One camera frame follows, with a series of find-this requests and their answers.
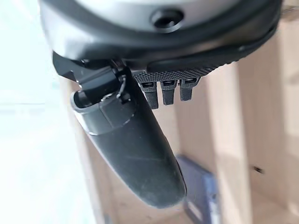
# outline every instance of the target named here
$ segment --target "screw hole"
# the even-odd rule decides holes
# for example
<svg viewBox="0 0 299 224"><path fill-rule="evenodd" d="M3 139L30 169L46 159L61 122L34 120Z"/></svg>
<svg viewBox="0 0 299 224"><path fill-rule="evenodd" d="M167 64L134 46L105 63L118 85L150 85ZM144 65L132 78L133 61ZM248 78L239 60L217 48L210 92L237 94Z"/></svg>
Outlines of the screw hole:
<svg viewBox="0 0 299 224"><path fill-rule="evenodd" d="M256 172L260 173L260 174L265 174L265 171L259 167L253 166L252 167Z"/></svg>
<svg viewBox="0 0 299 224"><path fill-rule="evenodd" d="M183 18L184 14L178 10L164 10L155 12L151 20L157 30L170 33L180 28Z"/></svg>

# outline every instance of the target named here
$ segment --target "wooden shelf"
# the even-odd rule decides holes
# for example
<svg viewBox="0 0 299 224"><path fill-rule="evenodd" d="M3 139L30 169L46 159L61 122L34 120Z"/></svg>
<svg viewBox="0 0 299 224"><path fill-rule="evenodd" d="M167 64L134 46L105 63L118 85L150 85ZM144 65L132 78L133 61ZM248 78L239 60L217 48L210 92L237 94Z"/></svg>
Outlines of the wooden shelf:
<svg viewBox="0 0 299 224"><path fill-rule="evenodd" d="M254 224L298 224L299 217L291 214L264 195L252 192Z"/></svg>

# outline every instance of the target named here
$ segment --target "wooden board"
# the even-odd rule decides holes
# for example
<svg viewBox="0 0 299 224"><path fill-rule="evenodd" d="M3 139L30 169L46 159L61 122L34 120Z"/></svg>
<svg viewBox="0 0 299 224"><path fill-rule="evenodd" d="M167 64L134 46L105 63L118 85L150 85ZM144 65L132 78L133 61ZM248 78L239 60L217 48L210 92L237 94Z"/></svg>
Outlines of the wooden board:
<svg viewBox="0 0 299 224"><path fill-rule="evenodd" d="M236 64L202 78L176 102L181 150L218 179L224 224L251 224L248 161Z"/></svg>

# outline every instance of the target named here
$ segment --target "blue object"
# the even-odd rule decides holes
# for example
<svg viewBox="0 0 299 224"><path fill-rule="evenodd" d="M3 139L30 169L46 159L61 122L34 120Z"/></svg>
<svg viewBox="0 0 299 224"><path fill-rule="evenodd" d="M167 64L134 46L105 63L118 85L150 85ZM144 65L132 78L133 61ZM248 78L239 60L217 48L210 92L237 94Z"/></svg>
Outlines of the blue object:
<svg viewBox="0 0 299 224"><path fill-rule="evenodd" d="M220 224L218 186L214 175L185 156L177 156L187 186L184 209L195 224Z"/></svg>

